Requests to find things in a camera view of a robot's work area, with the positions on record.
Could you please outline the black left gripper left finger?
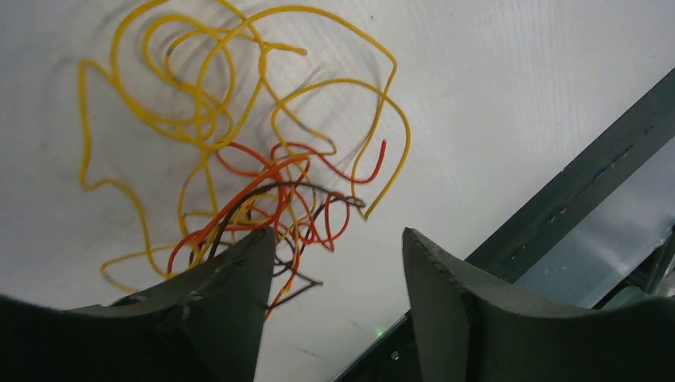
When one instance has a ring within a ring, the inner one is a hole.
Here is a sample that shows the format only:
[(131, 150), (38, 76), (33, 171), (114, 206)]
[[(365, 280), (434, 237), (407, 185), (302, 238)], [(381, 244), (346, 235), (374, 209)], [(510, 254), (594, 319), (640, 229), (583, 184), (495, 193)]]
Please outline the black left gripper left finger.
[(275, 238), (257, 230), (215, 258), (111, 306), (1, 299), (4, 381), (251, 381)]

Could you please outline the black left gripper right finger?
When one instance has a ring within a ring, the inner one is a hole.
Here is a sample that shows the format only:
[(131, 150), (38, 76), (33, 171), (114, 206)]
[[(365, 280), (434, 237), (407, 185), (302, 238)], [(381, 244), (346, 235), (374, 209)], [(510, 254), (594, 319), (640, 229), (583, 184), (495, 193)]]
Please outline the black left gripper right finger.
[(609, 310), (541, 298), (402, 235), (425, 381), (671, 381), (674, 300)]

